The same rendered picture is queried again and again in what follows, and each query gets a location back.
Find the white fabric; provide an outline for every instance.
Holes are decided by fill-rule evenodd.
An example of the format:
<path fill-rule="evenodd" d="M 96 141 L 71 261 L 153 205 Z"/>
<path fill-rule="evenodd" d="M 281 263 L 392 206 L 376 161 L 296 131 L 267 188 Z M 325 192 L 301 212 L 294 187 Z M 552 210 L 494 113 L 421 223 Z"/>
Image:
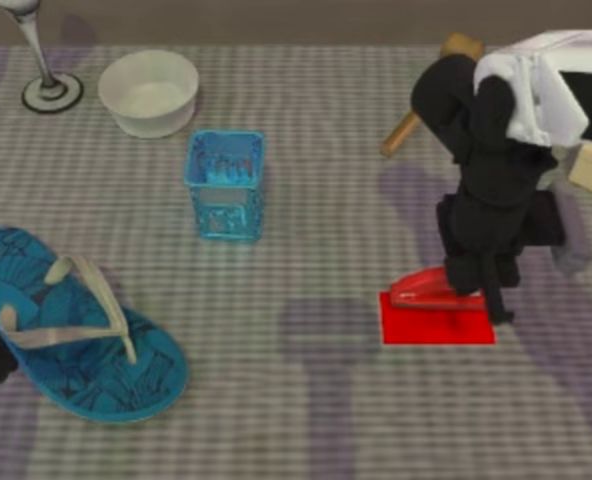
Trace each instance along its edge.
<path fill-rule="evenodd" d="M 592 73 L 592 30 L 546 32 L 484 56 L 475 88 L 485 78 L 506 80 L 516 97 L 508 138 L 544 147 L 572 148 L 589 126 L 560 72 Z"/>
<path fill-rule="evenodd" d="M 61 282 L 76 267 L 96 300 L 100 303 L 109 319 L 108 328 L 96 327 L 57 327 L 35 328 L 17 331 L 17 314 L 13 307 L 5 305 L 0 311 L 0 327 L 7 338 L 24 349 L 43 348 L 52 345 L 76 342 L 80 340 L 120 337 L 127 352 L 129 363 L 136 363 L 136 351 L 129 338 L 129 325 L 123 309 L 116 300 L 102 272 L 89 260 L 80 256 L 63 256 L 54 262 L 45 283 L 55 285 Z"/>

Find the gray background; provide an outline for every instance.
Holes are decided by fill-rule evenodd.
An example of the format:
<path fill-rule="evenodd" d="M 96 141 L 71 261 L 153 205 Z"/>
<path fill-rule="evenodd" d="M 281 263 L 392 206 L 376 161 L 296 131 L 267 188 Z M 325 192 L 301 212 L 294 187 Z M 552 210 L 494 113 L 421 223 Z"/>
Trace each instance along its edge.
<path fill-rule="evenodd" d="M 17 373 L 0 385 L 0 480 L 592 478 L 592 267 L 565 279 L 528 252 L 496 346 L 380 346 L 378 292 L 442 257 L 446 152 L 421 128 L 378 154 L 437 46 L 169 47 L 203 92 L 191 125 L 155 141 L 125 136 L 96 95 L 104 67 L 140 48 L 49 49 L 87 86 L 58 117 L 22 107 L 33 60 L 0 48 L 0 225 L 109 269 L 182 345 L 191 386 L 158 417 L 108 427 Z M 195 128 L 266 133 L 258 244 L 195 237 Z M 592 195 L 575 192 L 592 239 Z"/>
<path fill-rule="evenodd" d="M 592 28 L 592 0 L 43 0 L 41 15 L 50 44 L 507 43 Z M 0 44 L 21 41 L 0 12 Z"/>

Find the gray wall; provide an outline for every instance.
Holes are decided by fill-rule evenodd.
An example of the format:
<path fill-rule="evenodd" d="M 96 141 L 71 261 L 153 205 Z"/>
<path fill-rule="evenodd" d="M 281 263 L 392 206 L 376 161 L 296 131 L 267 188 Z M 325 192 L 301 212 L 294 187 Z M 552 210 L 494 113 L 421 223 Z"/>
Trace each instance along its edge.
<path fill-rule="evenodd" d="M 45 44 L 507 43 L 592 28 L 592 0 L 43 0 Z M 0 11 L 0 44 L 21 43 Z"/>

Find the blue container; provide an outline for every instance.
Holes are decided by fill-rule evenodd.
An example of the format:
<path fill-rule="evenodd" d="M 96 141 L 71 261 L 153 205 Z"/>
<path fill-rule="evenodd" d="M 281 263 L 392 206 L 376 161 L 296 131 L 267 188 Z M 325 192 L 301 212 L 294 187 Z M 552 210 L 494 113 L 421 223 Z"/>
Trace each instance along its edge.
<path fill-rule="evenodd" d="M 189 141 L 185 184 L 202 238 L 255 242 L 263 229 L 265 136 L 198 130 Z"/>

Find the stand base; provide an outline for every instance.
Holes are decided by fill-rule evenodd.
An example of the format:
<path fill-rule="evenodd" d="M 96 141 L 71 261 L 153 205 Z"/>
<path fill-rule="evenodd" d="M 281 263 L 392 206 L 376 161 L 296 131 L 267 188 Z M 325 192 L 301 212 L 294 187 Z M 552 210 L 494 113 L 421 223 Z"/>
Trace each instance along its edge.
<path fill-rule="evenodd" d="M 44 88 L 42 78 L 29 82 L 23 91 L 23 105 L 36 113 L 53 114 L 69 110 L 83 97 L 83 83 L 67 73 L 54 74 L 59 82 Z"/>

